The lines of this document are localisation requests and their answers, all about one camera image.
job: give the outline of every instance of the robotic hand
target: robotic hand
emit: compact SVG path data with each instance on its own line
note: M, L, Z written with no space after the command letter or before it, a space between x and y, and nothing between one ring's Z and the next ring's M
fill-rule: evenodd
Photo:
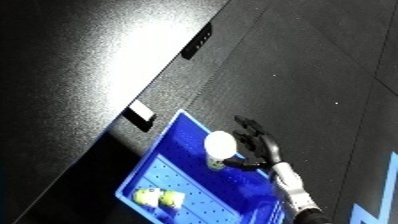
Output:
M234 131L234 137L245 144L245 147L254 152L261 162L252 162L249 159L230 158L223 161L226 166L239 168L245 171L254 171L258 168L269 173L274 192L282 203L286 218L294 224L331 224L321 209L312 200L303 187L301 177L295 173L289 163L281 157L279 146L274 138L266 133L254 120L236 116L235 121L247 130L248 134Z

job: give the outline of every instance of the paper cup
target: paper cup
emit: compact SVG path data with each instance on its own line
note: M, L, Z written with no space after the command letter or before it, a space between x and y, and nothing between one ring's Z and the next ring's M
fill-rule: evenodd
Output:
M133 200L137 204L157 208L162 194L160 188L138 189L134 192Z
M211 170L221 170L225 167L223 160L233 157L237 152L235 138L224 131L210 133L204 142L206 163Z
M177 191L165 191L159 201L162 205L173 209L180 209L184 203L185 194Z

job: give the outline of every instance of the cup lid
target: cup lid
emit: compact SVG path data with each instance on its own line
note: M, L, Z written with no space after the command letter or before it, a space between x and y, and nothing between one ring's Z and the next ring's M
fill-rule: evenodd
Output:
M207 154L219 160L231 158L237 152L235 138L225 131L214 131L207 135L204 146Z

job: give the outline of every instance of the blue plastic crate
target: blue plastic crate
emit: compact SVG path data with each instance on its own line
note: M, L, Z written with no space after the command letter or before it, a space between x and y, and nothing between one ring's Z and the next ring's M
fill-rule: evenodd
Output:
M208 133L187 112L178 111L116 197L153 223L281 223L284 215L265 173L207 168L203 142ZM136 189L151 187L185 193L182 208L154 209L132 200Z

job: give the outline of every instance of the dark floor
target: dark floor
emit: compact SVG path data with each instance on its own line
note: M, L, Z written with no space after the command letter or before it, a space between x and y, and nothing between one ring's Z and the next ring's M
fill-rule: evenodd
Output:
M198 54L176 58L140 97L154 128L120 118L20 223L143 223L113 192L138 161L131 151L142 155L179 108L214 130L237 128L235 114L257 119L335 223L354 203L377 218L398 152L396 4L232 0Z

